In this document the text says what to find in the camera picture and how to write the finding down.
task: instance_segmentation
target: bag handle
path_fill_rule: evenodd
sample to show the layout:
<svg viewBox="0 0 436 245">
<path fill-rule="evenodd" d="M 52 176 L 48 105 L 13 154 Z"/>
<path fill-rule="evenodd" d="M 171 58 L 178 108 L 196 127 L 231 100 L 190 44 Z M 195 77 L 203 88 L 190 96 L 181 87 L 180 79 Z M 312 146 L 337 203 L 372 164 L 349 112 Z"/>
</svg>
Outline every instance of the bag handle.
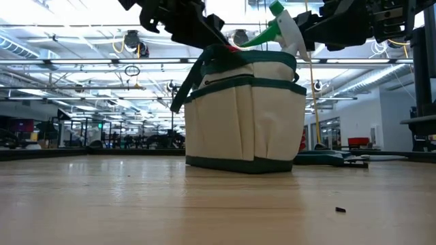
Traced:
<svg viewBox="0 0 436 245">
<path fill-rule="evenodd" d="M 171 104 L 170 110 L 178 113 L 183 103 L 185 102 L 191 88 L 198 88 L 202 82 L 203 76 L 201 68 L 203 64 L 208 64 L 213 59 L 222 59 L 232 61 L 237 66 L 246 65 L 246 61 L 242 59 L 238 52 L 232 52 L 227 46 L 222 44 L 213 44 L 206 49 L 198 57 L 197 61 L 193 64 L 191 71 L 188 73 L 182 86 L 179 88 L 174 101 Z"/>
</svg>

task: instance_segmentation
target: fluorescent light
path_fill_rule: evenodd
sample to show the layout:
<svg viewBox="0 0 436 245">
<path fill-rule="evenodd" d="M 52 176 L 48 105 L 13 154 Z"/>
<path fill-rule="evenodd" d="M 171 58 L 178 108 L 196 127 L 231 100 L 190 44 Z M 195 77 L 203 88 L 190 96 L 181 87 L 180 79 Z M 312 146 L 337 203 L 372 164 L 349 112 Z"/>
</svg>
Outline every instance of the fluorescent light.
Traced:
<svg viewBox="0 0 436 245">
<path fill-rule="evenodd" d="M 143 64 L 143 63 L 180 63 L 180 59 L 121 59 L 120 63 Z"/>
<path fill-rule="evenodd" d="M 47 98 L 49 100 L 81 100 L 79 97 Z"/>
<path fill-rule="evenodd" d="M 67 104 L 67 103 L 62 102 L 62 101 L 53 101 L 53 102 L 58 103 L 59 105 L 70 106 L 70 104 Z"/>
<path fill-rule="evenodd" d="M 0 64 L 2 65 L 34 65 L 34 64 L 44 64 L 42 60 L 1 60 Z"/>
<path fill-rule="evenodd" d="M 108 59 L 83 59 L 83 60 L 50 60 L 53 64 L 111 64 Z"/>
<path fill-rule="evenodd" d="M 171 97 L 159 97 L 163 100 L 172 99 Z M 124 100 L 157 100 L 157 97 L 123 97 Z"/>
<path fill-rule="evenodd" d="M 316 99 L 319 102 L 323 102 L 323 101 L 328 101 L 328 100 L 333 100 L 333 101 L 336 101 L 336 100 L 354 100 L 354 99 L 357 99 L 357 97 L 337 97 L 337 98 L 333 97 L 333 98 L 316 98 Z M 306 100 L 311 101 L 311 100 L 313 100 L 313 98 L 306 97 Z"/>
<path fill-rule="evenodd" d="M 319 63 L 319 62 L 320 62 L 319 59 L 312 59 L 312 63 Z M 297 59 L 297 63 L 298 64 L 305 64 L 305 63 L 309 64 L 309 62 L 306 62 L 306 61 L 304 61 L 302 59 Z"/>
<path fill-rule="evenodd" d="M 12 99 L 12 100 L 42 100 L 43 98 L 38 98 L 38 97 L 7 97 L 6 99 Z"/>
<path fill-rule="evenodd" d="M 328 59 L 327 63 L 387 63 L 389 59 Z"/>
<path fill-rule="evenodd" d="M 114 98 L 114 97 L 86 97 L 83 98 L 86 100 L 102 100 L 102 99 L 118 99 L 118 98 Z"/>
<path fill-rule="evenodd" d="M 97 110 L 97 108 L 94 108 L 92 106 L 86 106 L 86 105 L 77 105 L 76 107 L 81 110 Z"/>
<path fill-rule="evenodd" d="M 396 60 L 397 63 L 404 63 L 404 64 L 413 64 L 414 60 L 413 59 L 399 59 Z"/>
<path fill-rule="evenodd" d="M 47 93 L 42 92 L 41 90 L 37 90 L 37 89 L 18 89 L 18 91 L 23 92 L 23 93 L 28 93 L 31 95 L 39 95 L 39 96 L 44 96 Z"/>
</svg>

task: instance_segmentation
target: green spray bottle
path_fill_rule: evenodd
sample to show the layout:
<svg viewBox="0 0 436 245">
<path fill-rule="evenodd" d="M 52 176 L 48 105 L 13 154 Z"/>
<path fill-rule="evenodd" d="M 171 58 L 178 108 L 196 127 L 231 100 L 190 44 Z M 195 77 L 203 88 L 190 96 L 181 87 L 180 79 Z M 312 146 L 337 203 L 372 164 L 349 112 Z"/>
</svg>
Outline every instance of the green spray bottle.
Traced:
<svg viewBox="0 0 436 245">
<path fill-rule="evenodd" d="M 295 23 L 294 19 L 289 15 L 289 12 L 279 3 L 278 0 L 270 5 L 270 11 L 275 16 L 274 20 L 268 23 L 268 28 L 262 31 L 257 37 L 240 45 L 241 48 L 257 46 L 266 42 L 278 42 L 282 52 L 297 55 L 309 62 L 310 58 L 307 56 L 305 41 L 302 38 L 300 29 Z"/>
</svg>

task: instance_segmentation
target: wooden table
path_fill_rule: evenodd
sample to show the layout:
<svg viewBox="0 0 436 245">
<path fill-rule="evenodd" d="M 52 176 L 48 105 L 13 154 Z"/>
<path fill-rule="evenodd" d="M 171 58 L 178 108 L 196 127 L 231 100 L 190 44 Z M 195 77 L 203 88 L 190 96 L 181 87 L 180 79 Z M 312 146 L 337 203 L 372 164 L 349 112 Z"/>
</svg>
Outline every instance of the wooden table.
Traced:
<svg viewBox="0 0 436 245">
<path fill-rule="evenodd" d="M 183 157 L 3 162 L 0 244 L 434 245 L 436 165 L 250 176 Z"/>
</svg>

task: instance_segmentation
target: black debris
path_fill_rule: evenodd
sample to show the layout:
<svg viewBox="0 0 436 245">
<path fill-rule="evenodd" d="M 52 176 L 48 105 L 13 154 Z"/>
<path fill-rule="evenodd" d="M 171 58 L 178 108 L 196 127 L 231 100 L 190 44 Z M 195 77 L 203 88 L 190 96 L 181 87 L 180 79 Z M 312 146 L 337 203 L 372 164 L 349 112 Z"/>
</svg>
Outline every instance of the black debris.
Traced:
<svg viewBox="0 0 436 245">
<path fill-rule="evenodd" d="M 336 212 L 347 212 L 344 208 L 336 207 Z"/>
</svg>

